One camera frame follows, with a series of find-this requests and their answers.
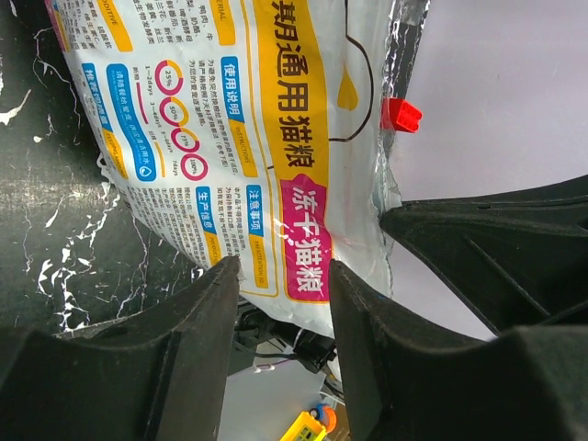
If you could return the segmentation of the cat food bag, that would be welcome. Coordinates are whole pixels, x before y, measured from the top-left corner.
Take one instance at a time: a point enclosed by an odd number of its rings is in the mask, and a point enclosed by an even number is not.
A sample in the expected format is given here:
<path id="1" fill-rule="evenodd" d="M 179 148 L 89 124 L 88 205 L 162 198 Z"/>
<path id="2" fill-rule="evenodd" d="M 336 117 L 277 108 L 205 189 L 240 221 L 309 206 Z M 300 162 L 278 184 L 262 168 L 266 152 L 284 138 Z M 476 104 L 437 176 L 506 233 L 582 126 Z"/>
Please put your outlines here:
<path id="1" fill-rule="evenodd" d="M 401 203 L 387 103 L 426 1 L 49 1 L 107 172 L 133 215 L 267 315 L 334 333 L 329 264 L 392 292 Z"/>

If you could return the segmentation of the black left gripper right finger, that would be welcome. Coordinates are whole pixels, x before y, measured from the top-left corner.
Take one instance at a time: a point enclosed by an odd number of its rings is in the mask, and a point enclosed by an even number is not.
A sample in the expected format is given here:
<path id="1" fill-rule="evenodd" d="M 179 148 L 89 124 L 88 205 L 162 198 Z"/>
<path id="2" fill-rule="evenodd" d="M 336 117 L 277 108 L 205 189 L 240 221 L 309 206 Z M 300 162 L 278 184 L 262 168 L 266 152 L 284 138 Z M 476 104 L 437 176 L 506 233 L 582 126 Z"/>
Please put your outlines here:
<path id="1" fill-rule="evenodd" d="M 355 440 L 584 440 L 587 330 L 450 331 L 330 264 L 331 311 Z"/>

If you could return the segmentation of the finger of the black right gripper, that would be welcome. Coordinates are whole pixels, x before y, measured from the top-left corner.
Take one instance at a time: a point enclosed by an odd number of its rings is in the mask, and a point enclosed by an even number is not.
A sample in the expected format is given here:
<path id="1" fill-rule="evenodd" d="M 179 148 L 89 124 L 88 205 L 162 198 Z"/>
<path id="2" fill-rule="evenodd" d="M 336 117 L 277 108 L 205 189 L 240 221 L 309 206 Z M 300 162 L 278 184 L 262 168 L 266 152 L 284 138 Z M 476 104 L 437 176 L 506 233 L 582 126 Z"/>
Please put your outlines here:
<path id="1" fill-rule="evenodd" d="M 493 333 L 587 323 L 587 178 L 475 198 L 411 200 L 381 229 Z"/>

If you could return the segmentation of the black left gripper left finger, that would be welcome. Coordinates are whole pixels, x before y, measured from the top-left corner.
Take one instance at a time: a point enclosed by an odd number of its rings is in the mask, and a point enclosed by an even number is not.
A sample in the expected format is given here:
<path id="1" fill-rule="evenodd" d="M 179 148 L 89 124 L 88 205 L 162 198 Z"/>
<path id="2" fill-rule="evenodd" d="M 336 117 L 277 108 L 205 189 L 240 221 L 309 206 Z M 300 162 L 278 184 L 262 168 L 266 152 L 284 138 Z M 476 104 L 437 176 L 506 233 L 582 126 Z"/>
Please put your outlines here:
<path id="1" fill-rule="evenodd" d="M 4 440 L 213 440 L 237 312 L 240 263 L 90 338 L 1 332 Z"/>

